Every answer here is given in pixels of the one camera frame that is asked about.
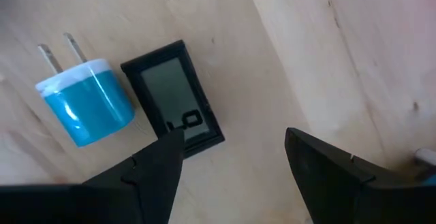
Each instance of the black device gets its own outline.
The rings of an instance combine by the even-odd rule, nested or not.
[[[121,64],[158,138],[181,128],[185,156],[224,141],[182,40]]]
[[[314,224],[436,223],[436,186],[369,163],[298,129],[285,149]]]
[[[0,187],[0,222],[166,224],[184,145],[178,129],[81,185]]]

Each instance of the wooden surface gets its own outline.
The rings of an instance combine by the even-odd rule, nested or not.
[[[153,142],[119,64],[184,39],[226,141],[185,160],[171,223],[307,223],[286,127],[392,168],[436,147],[431,2],[0,0],[0,183],[82,182]],[[64,32],[136,108],[84,148],[33,88],[51,76],[37,44],[77,64]]]

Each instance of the metal prong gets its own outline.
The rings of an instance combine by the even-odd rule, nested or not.
[[[55,56],[53,55],[53,53],[51,52],[51,50],[48,48],[46,44],[39,44],[38,49],[41,51],[42,56],[49,64],[49,66],[52,68],[54,73],[58,74],[63,71],[62,67],[59,65]]]
[[[79,45],[77,44],[76,40],[74,40],[73,36],[69,33],[64,33],[63,36],[66,38],[69,47],[73,50],[74,54],[76,55],[76,58],[81,62],[85,63],[87,62],[87,58],[84,56],[83,52],[79,48]]]

